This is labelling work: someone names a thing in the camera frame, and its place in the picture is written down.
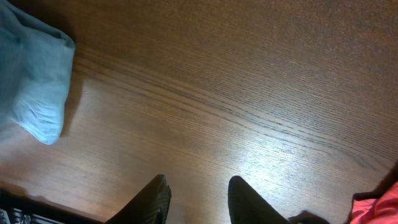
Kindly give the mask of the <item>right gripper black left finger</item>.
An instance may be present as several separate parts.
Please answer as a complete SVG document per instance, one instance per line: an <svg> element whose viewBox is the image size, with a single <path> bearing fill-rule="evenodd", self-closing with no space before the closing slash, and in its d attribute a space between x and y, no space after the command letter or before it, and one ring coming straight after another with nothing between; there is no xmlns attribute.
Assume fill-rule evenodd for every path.
<svg viewBox="0 0 398 224"><path fill-rule="evenodd" d="M165 224L172 198L165 175L156 175L105 224Z"/></svg>

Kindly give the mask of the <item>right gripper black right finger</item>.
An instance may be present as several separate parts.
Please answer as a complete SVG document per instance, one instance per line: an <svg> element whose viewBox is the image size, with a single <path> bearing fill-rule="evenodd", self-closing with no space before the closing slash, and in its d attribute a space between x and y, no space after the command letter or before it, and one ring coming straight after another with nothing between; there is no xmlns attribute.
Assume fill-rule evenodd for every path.
<svg viewBox="0 0 398 224"><path fill-rule="evenodd" d="M228 209L232 224L289 224L238 175L229 180Z"/></svg>

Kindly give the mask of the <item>light grey t-shirt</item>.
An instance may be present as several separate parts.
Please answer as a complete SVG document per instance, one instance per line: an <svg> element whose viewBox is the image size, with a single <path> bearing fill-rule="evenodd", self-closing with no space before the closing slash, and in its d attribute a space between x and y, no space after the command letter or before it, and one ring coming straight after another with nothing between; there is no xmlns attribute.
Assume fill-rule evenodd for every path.
<svg viewBox="0 0 398 224"><path fill-rule="evenodd" d="M1 121L40 142L58 141L75 43L61 30L1 1Z"/></svg>

